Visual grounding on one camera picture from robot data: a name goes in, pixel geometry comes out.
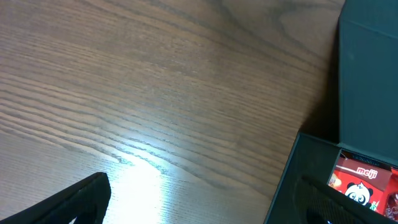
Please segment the red Hello Panda pack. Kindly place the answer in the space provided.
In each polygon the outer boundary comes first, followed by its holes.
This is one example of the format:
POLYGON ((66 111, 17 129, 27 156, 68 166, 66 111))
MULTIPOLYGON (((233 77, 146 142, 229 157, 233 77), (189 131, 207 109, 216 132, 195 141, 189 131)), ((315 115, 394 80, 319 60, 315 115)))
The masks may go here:
POLYGON ((384 192, 391 175, 389 170, 340 157, 328 185, 382 215, 386 205, 384 192))

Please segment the black box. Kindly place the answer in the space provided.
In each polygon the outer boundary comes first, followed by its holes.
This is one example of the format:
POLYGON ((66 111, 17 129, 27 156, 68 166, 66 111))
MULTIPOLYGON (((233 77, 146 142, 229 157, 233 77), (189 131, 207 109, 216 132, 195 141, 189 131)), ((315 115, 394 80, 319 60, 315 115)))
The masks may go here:
POLYGON ((348 0, 339 18, 339 144, 297 135, 266 223, 297 223, 295 184, 323 184, 342 149, 397 164, 397 1, 348 0))

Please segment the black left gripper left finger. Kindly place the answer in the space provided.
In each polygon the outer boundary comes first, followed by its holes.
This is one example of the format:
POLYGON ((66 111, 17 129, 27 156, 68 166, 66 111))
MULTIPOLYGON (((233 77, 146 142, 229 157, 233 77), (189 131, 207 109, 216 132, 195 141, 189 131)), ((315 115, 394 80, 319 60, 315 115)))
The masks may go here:
POLYGON ((1 224, 102 224, 111 187, 105 172, 96 172, 49 198, 1 220, 1 224))

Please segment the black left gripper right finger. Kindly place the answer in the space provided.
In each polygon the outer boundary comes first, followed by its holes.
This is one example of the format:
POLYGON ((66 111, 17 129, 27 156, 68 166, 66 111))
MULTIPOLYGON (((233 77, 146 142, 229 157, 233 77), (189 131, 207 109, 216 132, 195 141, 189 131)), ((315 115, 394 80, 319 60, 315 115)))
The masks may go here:
POLYGON ((295 184, 294 214, 305 224, 395 224, 320 181, 303 176, 295 184))

